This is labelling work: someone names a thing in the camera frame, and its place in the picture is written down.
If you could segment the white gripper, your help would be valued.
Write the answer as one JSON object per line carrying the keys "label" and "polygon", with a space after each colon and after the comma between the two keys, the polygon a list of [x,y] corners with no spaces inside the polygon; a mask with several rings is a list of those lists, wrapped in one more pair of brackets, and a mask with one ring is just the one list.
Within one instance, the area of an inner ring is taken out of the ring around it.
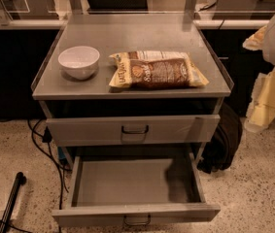
{"label": "white gripper", "polygon": [[[275,65],[275,15],[256,33],[247,38],[242,47],[262,50],[265,61]],[[259,73],[251,95],[244,127],[258,133],[268,128],[275,118],[275,67],[267,75]]]}

